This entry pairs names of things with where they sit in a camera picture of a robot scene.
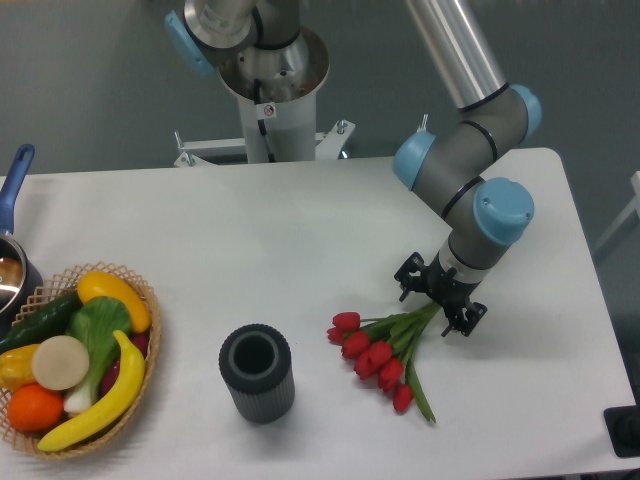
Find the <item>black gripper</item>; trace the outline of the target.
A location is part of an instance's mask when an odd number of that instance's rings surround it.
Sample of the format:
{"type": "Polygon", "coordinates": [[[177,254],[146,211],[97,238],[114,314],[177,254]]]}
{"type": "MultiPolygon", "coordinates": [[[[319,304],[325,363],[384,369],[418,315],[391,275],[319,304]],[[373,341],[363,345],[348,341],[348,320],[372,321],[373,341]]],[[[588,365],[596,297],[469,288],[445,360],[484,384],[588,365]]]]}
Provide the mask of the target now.
{"type": "Polygon", "coordinates": [[[451,249],[440,249],[428,267],[418,252],[412,253],[396,271],[394,280],[401,290],[400,302],[415,292],[429,294],[443,307],[448,326],[442,337],[452,331],[469,337],[487,312],[484,304],[470,299],[487,274],[487,269],[464,264],[451,249]]]}

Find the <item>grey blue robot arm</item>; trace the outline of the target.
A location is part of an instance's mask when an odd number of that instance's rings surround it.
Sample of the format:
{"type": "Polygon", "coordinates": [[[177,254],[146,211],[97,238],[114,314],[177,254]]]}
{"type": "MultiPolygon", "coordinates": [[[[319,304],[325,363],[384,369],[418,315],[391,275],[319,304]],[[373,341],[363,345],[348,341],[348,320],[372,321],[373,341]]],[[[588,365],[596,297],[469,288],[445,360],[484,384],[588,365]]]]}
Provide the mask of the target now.
{"type": "MultiPolygon", "coordinates": [[[[397,150],[402,184],[450,226],[434,259],[410,256],[395,278],[404,293],[426,294],[452,330],[472,333],[485,307],[474,290],[517,242],[534,215],[526,188],[484,172],[528,138],[542,111],[527,88],[509,83],[463,1],[411,1],[408,11],[461,121],[447,135],[417,130],[397,150]]],[[[236,97],[251,163],[335,157],[336,136],[316,137],[316,93],[327,49],[300,21],[296,1],[188,1],[165,19],[180,56],[216,73],[236,97]]]]}

